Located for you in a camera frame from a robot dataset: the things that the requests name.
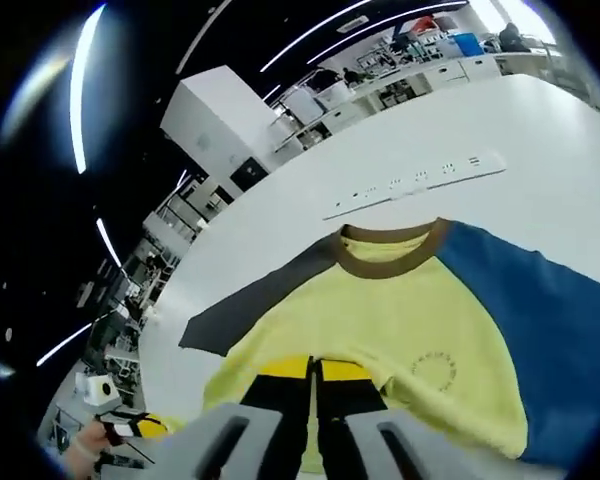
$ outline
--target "blue sleeve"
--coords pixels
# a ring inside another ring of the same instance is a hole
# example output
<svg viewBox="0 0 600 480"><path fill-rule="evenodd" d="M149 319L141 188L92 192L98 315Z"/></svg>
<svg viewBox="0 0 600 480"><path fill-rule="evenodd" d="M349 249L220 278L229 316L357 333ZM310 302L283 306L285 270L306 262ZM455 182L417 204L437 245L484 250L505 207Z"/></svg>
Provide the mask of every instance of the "blue sleeve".
<svg viewBox="0 0 600 480"><path fill-rule="evenodd" d="M507 344L528 423L520 458L569 468L600 429L600 284L462 223L437 256Z"/></svg>

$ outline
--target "brown collar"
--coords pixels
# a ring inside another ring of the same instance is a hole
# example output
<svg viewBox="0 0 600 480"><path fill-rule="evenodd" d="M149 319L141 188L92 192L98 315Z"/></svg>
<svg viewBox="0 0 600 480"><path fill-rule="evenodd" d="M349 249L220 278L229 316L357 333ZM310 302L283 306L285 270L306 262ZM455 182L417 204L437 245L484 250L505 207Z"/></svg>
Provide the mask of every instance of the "brown collar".
<svg viewBox="0 0 600 480"><path fill-rule="evenodd" d="M360 278L391 278L407 273L422 265L431 258L444 241L451 222L438 218L434 222L418 227L403 228L400 230L366 230L364 228L344 225L333 234L333 248L336 260L340 266ZM390 262L367 262L354 257L342 243L342 238L350 238L369 243L398 243L418 238L429 233L415 250Z"/></svg>

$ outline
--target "blue container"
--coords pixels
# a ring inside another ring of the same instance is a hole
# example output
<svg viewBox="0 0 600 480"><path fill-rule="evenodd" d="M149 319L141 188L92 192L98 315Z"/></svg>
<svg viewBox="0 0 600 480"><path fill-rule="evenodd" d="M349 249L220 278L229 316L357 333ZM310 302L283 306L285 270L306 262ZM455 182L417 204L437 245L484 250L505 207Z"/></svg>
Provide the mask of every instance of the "blue container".
<svg viewBox="0 0 600 480"><path fill-rule="evenodd" d="M482 50L478 39L473 33L459 33L457 35L452 35L452 37L465 57L484 55L484 50Z"/></svg>

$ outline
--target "power strip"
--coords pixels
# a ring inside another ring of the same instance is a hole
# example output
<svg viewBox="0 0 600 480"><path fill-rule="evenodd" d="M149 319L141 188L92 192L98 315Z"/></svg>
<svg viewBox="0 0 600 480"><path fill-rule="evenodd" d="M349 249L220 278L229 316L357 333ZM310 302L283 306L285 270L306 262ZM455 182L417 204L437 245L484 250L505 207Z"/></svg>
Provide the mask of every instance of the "power strip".
<svg viewBox="0 0 600 480"><path fill-rule="evenodd" d="M432 188L493 175L503 172L506 168L504 159L495 152L484 152L460 160L447 161L438 167L416 170L404 176L391 178L384 185L372 185L354 191L351 195L329 205L323 219L340 217Z"/></svg>

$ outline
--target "gray sleeve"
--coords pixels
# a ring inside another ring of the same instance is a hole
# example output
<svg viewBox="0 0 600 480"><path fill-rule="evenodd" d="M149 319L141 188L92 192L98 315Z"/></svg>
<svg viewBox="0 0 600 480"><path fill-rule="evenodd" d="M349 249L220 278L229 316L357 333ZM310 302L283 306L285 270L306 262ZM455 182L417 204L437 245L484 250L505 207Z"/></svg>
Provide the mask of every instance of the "gray sleeve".
<svg viewBox="0 0 600 480"><path fill-rule="evenodd" d="M333 241L333 235L318 240L280 269L191 318L179 346L225 356L269 309L335 264Z"/></svg>

